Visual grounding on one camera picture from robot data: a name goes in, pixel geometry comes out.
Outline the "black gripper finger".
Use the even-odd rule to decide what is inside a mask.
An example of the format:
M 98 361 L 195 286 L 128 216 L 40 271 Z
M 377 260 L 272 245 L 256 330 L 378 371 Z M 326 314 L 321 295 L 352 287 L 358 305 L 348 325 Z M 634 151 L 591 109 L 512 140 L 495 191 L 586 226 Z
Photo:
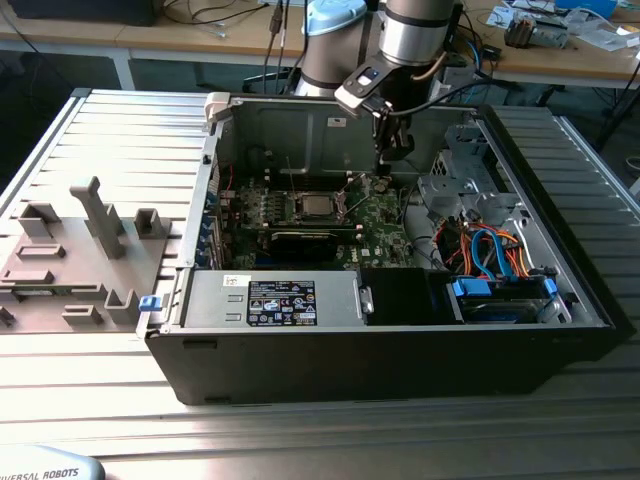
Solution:
M 373 140 L 377 155 L 384 158 L 390 144 L 388 119 L 377 119 L 374 122 Z
M 379 142 L 379 173 L 389 174 L 395 162 L 403 160 L 415 149 L 409 122 L 389 122 Z

